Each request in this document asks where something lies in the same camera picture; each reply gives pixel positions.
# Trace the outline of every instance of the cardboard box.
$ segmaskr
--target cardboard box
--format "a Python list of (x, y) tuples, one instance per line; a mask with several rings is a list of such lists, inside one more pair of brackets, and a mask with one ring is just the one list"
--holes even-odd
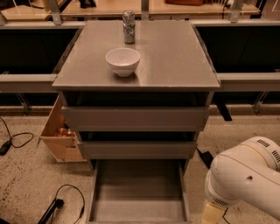
[(58, 162), (81, 162), (76, 136), (57, 136), (57, 131), (64, 127), (65, 117), (62, 114), (62, 102), (58, 97), (45, 124), (40, 139), (46, 144)]

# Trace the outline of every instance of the drawer front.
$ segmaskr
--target drawer front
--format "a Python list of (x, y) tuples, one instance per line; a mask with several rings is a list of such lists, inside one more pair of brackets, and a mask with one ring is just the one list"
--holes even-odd
[(98, 160), (87, 224), (190, 222), (177, 160)]
[(203, 130), (208, 108), (74, 108), (64, 107), (76, 131), (197, 131)]
[(80, 153), (85, 159), (188, 159), (195, 142), (83, 142)]

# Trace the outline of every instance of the floor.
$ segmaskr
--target floor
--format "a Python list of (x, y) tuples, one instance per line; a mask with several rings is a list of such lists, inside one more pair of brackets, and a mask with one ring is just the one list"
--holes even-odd
[[(264, 136), (280, 145), (280, 107), (262, 107), (262, 114), (255, 115), (250, 106), (229, 106), (232, 122), (224, 122), (216, 107), (205, 130), (200, 133), (198, 146), (201, 151), (210, 151), (213, 156), (236, 146), (254, 136)], [(84, 223), (91, 192), (92, 174), (87, 163), (57, 162), (39, 136), (45, 126), (48, 110), (23, 115), (21, 111), (11, 113), (2, 111), (1, 117), (7, 122), (11, 134), (30, 131), (34, 138), (20, 149), (10, 148), (0, 157), (0, 218), (9, 223), (38, 223), (45, 210), (53, 201), (55, 193), (64, 184), (78, 187), (86, 201), (85, 213), (80, 220)], [(0, 124), (0, 144), (8, 138), (6, 129)], [(19, 136), (14, 144), (21, 144), (27, 136)], [(185, 173), (193, 224), (201, 223), (204, 203), (204, 181), (207, 168), (196, 153)], [(58, 198), (64, 206), (53, 217), (53, 223), (74, 223), (80, 213), (82, 199), (74, 188), (65, 187), (59, 191)], [(266, 213), (251, 205), (240, 202), (228, 209), (226, 219), (229, 223), (280, 223)]]

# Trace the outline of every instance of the white bowl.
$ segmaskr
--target white bowl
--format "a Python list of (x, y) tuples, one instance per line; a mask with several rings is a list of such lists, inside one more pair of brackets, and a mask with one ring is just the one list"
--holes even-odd
[(113, 73), (128, 76), (137, 69), (140, 54), (130, 48), (116, 48), (106, 54), (106, 61), (112, 68)]

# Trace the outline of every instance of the white robot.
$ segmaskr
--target white robot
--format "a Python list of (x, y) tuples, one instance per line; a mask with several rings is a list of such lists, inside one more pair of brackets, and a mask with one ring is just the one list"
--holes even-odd
[(202, 223), (217, 223), (226, 208), (239, 200), (280, 220), (279, 171), (280, 147), (266, 137), (252, 137), (223, 151), (206, 176), (210, 203), (206, 203)]

